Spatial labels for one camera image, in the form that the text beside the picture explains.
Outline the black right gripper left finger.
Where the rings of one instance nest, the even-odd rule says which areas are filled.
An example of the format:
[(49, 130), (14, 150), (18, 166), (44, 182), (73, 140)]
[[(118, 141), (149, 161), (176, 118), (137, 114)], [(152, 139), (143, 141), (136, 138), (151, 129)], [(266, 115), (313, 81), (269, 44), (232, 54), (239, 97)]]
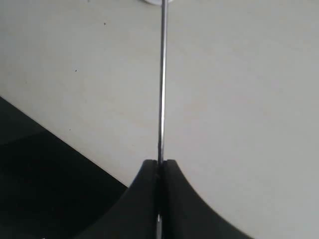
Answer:
[(115, 205), (78, 239), (154, 239), (157, 230), (157, 170), (145, 160), (135, 179)]

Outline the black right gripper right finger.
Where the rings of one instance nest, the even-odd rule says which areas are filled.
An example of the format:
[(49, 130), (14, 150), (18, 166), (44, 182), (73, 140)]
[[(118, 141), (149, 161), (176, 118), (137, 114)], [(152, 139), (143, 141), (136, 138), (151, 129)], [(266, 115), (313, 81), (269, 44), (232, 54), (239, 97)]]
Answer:
[(175, 160), (162, 165), (165, 239), (249, 239), (197, 194)]

